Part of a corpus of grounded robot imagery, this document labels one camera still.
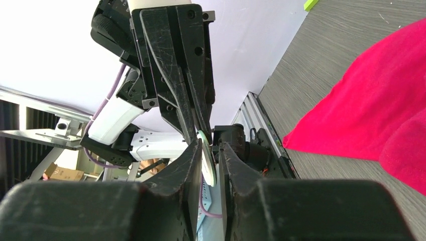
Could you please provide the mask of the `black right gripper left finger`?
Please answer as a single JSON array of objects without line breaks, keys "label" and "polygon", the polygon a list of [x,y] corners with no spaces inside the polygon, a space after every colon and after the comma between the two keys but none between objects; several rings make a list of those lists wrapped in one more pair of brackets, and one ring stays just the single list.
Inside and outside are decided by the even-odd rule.
[{"label": "black right gripper left finger", "polygon": [[1,240],[194,240],[202,142],[145,182],[24,182],[1,202]]}]

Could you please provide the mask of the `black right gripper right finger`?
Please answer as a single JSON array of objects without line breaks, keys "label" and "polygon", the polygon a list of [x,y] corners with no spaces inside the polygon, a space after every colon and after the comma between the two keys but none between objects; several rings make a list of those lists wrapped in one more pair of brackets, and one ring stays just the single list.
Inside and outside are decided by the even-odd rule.
[{"label": "black right gripper right finger", "polygon": [[219,164],[225,240],[414,240],[380,183],[263,177],[228,143]]}]

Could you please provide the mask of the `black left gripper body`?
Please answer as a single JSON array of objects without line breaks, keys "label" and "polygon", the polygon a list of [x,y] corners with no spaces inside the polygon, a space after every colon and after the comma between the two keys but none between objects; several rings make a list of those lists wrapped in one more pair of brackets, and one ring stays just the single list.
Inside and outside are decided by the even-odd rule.
[{"label": "black left gripper body", "polygon": [[180,133],[210,131],[215,101],[209,25],[214,11],[194,3],[130,3],[144,110],[160,109]]}]

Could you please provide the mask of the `round white brooch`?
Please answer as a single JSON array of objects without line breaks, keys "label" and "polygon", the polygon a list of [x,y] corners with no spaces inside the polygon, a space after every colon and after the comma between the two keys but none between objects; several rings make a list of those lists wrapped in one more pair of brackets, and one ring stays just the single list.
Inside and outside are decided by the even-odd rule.
[{"label": "round white brooch", "polygon": [[197,138],[201,139],[202,143],[201,170],[203,178],[207,185],[215,187],[217,184],[217,175],[210,144],[208,142],[207,136],[203,133],[203,131],[197,131],[196,136]]}]

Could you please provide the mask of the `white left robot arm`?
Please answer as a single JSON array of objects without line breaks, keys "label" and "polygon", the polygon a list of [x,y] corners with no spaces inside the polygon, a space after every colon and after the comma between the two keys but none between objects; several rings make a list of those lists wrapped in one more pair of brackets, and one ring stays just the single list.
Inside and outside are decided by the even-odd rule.
[{"label": "white left robot arm", "polygon": [[100,1],[92,39],[129,74],[80,145],[126,168],[172,163],[145,182],[35,181],[1,202],[1,240],[195,240],[201,174],[212,163],[209,25],[191,1]]}]

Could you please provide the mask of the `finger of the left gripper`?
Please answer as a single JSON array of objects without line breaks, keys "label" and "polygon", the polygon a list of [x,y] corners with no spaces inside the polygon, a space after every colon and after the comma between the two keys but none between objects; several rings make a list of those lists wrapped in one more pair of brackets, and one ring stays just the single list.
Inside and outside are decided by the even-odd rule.
[{"label": "finger of the left gripper", "polygon": [[192,102],[195,109],[196,127],[202,131],[207,138],[207,143],[212,144],[211,128],[208,119],[208,109],[204,93],[203,73],[193,72],[188,68],[185,69],[187,78],[187,86],[190,89]]},{"label": "finger of the left gripper", "polygon": [[140,10],[162,117],[187,143],[196,139],[196,116],[185,69],[200,73],[200,8],[156,7]]}]

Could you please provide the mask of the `pink red garment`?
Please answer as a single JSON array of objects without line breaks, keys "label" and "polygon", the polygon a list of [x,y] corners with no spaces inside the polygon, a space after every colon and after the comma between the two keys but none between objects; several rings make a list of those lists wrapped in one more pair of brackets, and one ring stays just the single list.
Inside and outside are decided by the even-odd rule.
[{"label": "pink red garment", "polygon": [[425,194],[425,20],[359,55],[283,138],[300,152],[377,161]]}]

